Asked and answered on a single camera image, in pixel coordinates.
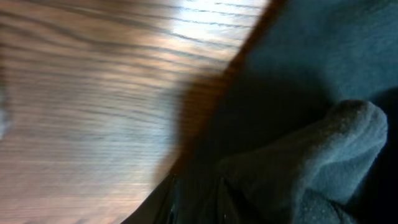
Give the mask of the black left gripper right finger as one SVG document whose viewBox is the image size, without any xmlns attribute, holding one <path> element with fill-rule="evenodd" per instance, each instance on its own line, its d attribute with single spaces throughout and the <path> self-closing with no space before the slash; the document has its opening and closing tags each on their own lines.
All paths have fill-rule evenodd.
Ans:
<svg viewBox="0 0 398 224">
<path fill-rule="evenodd" d="M 244 200 L 241 198 L 240 192 L 227 183 L 224 178 L 221 178 L 218 182 L 216 207 L 218 223 L 248 223 Z"/>
</svg>

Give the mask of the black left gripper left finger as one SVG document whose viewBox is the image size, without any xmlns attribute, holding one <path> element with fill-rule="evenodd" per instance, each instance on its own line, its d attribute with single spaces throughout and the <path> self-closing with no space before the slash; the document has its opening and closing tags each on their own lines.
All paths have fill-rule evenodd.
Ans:
<svg viewBox="0 0 398 224">
<path fill-rule="evenodd" d="M 121 224 L 173 224 L 177 216 L 179 181 L 168 175 Z"/>
</svg>

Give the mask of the black Nike t-shirt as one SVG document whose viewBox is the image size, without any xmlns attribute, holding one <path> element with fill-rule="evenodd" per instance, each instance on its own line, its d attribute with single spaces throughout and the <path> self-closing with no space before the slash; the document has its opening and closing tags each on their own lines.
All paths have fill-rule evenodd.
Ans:
<svg viewBox="0 0 398 224">
<path fill-rule="evenodd" d="M 247 54 L 186 171 L 175 223 L 397 222 L 397 2 L 287 1 Z"/>
</svg>

